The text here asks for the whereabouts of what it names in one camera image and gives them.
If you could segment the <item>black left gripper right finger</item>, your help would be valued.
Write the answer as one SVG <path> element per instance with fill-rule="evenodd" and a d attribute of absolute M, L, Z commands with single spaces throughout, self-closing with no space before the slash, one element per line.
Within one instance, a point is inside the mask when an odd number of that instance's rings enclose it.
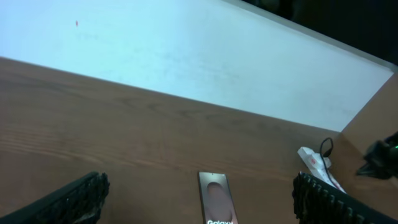
<path fill-rule="evenodd" d="M 294 213 L 300 224 L 397 224 L 310 174 L 299 172 L 293 186 Z"/>

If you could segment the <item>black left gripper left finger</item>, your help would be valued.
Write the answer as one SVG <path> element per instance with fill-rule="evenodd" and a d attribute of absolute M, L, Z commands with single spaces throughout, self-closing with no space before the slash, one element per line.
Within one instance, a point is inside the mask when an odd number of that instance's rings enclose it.
<path fill-rule="evenodd" d="M 96 224 L 109 194 L 105 173 L 90 172 L 51 194 L 1 217 L 8 224 Z"/>

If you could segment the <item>gold Galaxy smartphone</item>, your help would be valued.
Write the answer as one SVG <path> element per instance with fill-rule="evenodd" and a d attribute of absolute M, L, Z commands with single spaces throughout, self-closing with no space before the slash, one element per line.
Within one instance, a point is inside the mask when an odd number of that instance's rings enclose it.
<path fill-rule="evenodd" d="M 199 172 L 204 224 L 238 224 L 226 174 Z"/>

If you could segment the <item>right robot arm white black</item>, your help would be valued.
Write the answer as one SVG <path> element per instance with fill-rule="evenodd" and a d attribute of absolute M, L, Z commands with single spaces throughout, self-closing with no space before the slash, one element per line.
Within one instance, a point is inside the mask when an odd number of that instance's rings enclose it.
<path fill-rule="evenodd" d="M 380 180 L 397 178 L 397 133 L 370 145 L 363 159 L 366 163 L 356 175 Z"/>

